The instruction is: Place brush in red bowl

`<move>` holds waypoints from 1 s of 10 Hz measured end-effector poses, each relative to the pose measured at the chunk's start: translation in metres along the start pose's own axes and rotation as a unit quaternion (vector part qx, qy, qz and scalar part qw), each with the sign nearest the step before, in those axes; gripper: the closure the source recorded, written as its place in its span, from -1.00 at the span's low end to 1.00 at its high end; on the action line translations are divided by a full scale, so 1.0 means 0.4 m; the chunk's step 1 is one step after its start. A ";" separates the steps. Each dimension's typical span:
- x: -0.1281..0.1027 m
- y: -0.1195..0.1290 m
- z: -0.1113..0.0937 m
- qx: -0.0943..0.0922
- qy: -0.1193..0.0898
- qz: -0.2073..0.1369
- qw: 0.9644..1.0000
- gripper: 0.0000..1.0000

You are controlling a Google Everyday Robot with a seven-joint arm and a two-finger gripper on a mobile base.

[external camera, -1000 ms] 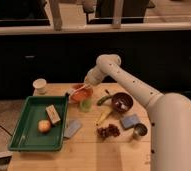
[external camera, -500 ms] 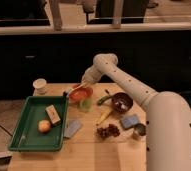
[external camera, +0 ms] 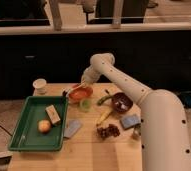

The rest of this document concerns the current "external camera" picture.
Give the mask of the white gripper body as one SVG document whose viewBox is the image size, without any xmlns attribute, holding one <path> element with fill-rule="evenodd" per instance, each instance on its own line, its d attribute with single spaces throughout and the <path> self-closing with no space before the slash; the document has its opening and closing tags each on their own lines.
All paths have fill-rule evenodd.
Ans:
<svg viewBox="0 0 191 171">
<path fill-rule="evenodd" d="M 97 72 L 92 66 L 86 68 L 82 74 L 81 82 L 86 84 L 94 84 L 100 78 L 100 73 Z"/>
</svg>

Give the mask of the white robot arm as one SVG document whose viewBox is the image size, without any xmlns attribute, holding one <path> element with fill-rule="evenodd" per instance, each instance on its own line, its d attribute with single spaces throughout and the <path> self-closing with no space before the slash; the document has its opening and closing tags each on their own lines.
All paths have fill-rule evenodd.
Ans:
<svg viewBox="0 0 191 171">
<path fill-rule="evenodd" d="M 141 109 L 142 171 L 191 171 L 191 148 L 185 109 L 164 89 L 153 90 L 114 67 L 111 53 L 94 54 L 81 81 L 104 75 Z"/>
</svg>

